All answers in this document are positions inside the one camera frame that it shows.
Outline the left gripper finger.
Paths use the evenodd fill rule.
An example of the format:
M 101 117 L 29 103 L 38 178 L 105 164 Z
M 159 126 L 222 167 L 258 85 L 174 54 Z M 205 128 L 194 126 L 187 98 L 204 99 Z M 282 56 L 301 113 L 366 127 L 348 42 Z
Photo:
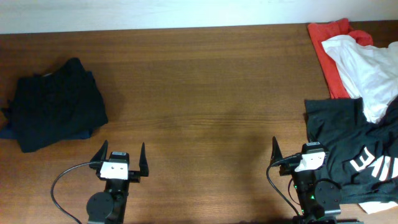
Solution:
M 139 158 L 139 169 L 141 176 L 148 176 L 149 175 L 149 166 L 146 159 L 146 147 L 145 143 L 142 143 L 141 146 L 141 153 Z
M 91 162 L 101 162 L 106 159 L 108 150 L 108 141 L 105 140 L 99 151 L 92 157 Z

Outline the dark green t-shirt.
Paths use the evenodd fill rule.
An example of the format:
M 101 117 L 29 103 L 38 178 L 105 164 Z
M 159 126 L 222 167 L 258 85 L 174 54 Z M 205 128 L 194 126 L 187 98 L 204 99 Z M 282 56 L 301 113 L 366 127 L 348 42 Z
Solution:
M 341 187 L 343 203 L 397 201 L 397 101 L 377 124 L 362 99 L 306 100 L 307 137 L 329 152 L 319 179 Z

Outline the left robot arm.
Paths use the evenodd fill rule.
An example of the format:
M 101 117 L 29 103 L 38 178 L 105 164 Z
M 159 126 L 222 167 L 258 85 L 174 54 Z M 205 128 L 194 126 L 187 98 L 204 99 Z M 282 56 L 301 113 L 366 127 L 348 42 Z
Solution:
M 129 154 L 112 152 L 107 156 L 108 142 L 105 141 L 92 157 L 89 167 L 96 171 L 99 180 L 105 182 L 102 192 L 90 197 L 86 204 L 88 224 L 119 224 L 124 222 L 129 185 L 139 183 L 149 175 L 146 148 L 141 146 L 139 170 L 129 169 Z

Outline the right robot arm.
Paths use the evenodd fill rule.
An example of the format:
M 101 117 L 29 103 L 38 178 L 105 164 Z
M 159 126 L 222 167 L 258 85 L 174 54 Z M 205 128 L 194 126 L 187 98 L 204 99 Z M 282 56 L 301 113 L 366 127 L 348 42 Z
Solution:
M 329 152 L 319 142 L 309 142 L 302 146 L 302 150 L 294 155 L 283 157 L 277 138 L 272 138 L 271 161 L 266 170 L 266 177 L 274 190 L 293 208 L 296 216 L 292 223 L 311 224 L 358 224 L 359 220 L 338 220 L 341 214 L 341 187 L 330 179 L 315 177 L 315 172 L 326 165 Z M 269 171 L 273 167 L 279 168 L 280 176 L 291 176 L 290 183 L 297 193 L 297 210 L 273 183 Z

